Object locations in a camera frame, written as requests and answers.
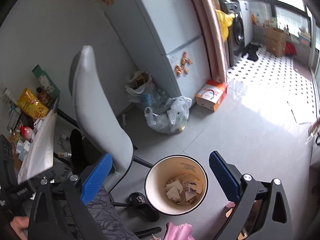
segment floor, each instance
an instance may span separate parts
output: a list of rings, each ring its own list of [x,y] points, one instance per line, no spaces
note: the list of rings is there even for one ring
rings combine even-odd
[[[309,68],[290,56],[275,57],[266,51],[265,45],[257,55],[256,62],[247,60],[246,56],[239,59],[236,66],[228,70],[228,79],[277,89],[286,95],[298,123],[314,122],[316,104]]]
[[[163,236],[167,222],[189,223],[196,240],[213,239],[225,221],[224,206],[228,203],[208,164],[209,154],[217,150],[241,173],[260,181],[281,180],[291,209],[294,239],[301,236],[316,211],[316,199],[310,194],[317,173],[309,170],[309,124],[296,123],[285,93],[250,83],[229,79],[228,94],[217,112],[194,105],[185,130],[178,135],[153,131],[137,108],[126,115],[123,128],[138,147],[138,157],[156,163],[169,155],[188,155],[201,163],[209,179],[204,201],[183,216],[161,214],[159,221],[149,223],[130,208],[117,208],[130,229],[160,226],[159,236]],[[144,193],[147,173],[148,168],[133,163],[112,191],[115,201],[125,201],[135,191]]]

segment black and white tiled floor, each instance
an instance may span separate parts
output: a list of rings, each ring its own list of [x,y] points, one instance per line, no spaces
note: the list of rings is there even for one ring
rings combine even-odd
[[[265,88],[273,88],[283,92],[288,97],[288,102],[300,102],[304,120],[316,118],[316,104],[313,83],[305,76],[296,72],[293,67],[293,58],[289,56],[276,57],[266,51],[262,45],[257,51],[259,59],[256,62],[240,58],[235,66],[228,69],[227,78],[235,79],[245,85],[259,85]]]

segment yellow cloth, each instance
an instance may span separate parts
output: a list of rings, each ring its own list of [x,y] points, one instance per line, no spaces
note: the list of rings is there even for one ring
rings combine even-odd
[[[229,27],[232,25],[233,18],[235,17],[235,15],[233,13],[225,14],[220,10],[216,10],[216,12],[217,12],[219,23],[220,23],[223,42],[226,42],[229,36]]]

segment orange and white box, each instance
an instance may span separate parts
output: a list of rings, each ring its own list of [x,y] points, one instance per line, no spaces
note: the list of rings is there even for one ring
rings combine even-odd
[[[203,88],[196,94],[196,102],[198,105],[215,112],[226,94],[227,84],[208,80]]]

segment pink cloth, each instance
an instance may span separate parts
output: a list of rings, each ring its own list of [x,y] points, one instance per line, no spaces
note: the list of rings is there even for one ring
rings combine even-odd
[[[192,225],[183,224],[175,226],[173,223],[167,223],[167,231],[163,240],[194,240],[192,237]]]

